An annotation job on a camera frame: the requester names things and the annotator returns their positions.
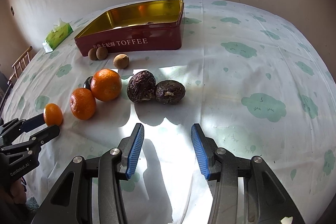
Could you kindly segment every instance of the table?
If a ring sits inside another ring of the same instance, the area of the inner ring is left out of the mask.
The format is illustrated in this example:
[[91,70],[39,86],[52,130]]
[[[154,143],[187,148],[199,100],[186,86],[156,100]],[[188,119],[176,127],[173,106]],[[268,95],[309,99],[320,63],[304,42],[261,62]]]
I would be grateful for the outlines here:
[[[33,117],[49,102],[64,113],[60,136],[42,147],[40,166],[26,175],[37,202],[73,157],[102,155],[141,122],[145,140],[136,173],[121,184],[129,223],[207,223],[212,195],[190,140],[192,124],[200,123],[236,156],[261,155],[306,223],[315,223],[336,191],[336,85],[324,62],[291,23],[269,12],[224,0],[184,1],[181,49],[129,52],[129,67],[115,70],[122,78],[120,97],[97,101],[90,120],[72,115],[70,95],[96,71],[114,69],[114,55],[90,61],[73,38],[111,7],[70,22],[73,34],[52,53],[40,50],[24,70],[4,121]],[[157,82],[184,84],[184,99],[175,106],[130,102],[127,83],[144,69]]]

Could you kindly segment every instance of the green tissue box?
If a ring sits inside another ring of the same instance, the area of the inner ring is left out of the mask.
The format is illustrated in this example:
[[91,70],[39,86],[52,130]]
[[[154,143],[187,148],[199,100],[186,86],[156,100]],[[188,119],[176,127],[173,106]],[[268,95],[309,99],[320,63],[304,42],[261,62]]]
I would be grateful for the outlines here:
[[48,53],[54,51],[72,32],[73,30],[70,24],[59,19],[58,24],[54,25],[53,29],[42,43],[45,52]]

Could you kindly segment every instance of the mandarin orange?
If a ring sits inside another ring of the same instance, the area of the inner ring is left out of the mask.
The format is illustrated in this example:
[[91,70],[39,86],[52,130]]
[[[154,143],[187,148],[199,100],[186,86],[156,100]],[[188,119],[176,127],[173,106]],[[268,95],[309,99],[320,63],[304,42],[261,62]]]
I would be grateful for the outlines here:
[[52,124],[60,126],[63,121],[63,113],[58,105],[50,103],[46,104],[43,110],[43,118],[47,126]]
[[90,119],[96,111],[96,99],[88,89],[75,89],[70,97],[70,108],[77,119]]
[[91,91],[95,98],[107,102],[117,98],[121,92],[121,78],[110,69],[97,71],[91,80]]

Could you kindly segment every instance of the dried mushroom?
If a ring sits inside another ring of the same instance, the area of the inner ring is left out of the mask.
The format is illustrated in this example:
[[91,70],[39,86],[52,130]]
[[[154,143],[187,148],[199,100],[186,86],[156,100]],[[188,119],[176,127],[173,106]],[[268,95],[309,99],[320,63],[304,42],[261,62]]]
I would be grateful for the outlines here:
[[128,82],[127,96],[134,102],[149,101],[154,98],[155,77],[148,70],[136,73]]
[[185,95],[185,87],[174,80],[165,80],[155,86],[155,99],[162,104],[177,104]]

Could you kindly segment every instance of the wooden chair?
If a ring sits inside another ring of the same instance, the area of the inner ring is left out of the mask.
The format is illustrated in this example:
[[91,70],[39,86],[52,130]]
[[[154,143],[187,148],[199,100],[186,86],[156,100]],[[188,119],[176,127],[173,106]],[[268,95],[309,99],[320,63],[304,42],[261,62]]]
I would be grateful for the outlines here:
[[32,49],[33,49],[32,46],[30,46],[28,49],[26,49],[25,52],[23,54],[21,54],[21,56],[18,58],[18,60],[16,60],[15,63],[12,65],[12,68],[14,69],[14,71],[9,78],[9,82],[12,82],[12,79],[14,77],[16,79],[18,79],[19,76],[22,74],[23,70],[27,67],[27,65],[29,64],[29,62],[32,58],[31,54],[30,54]]

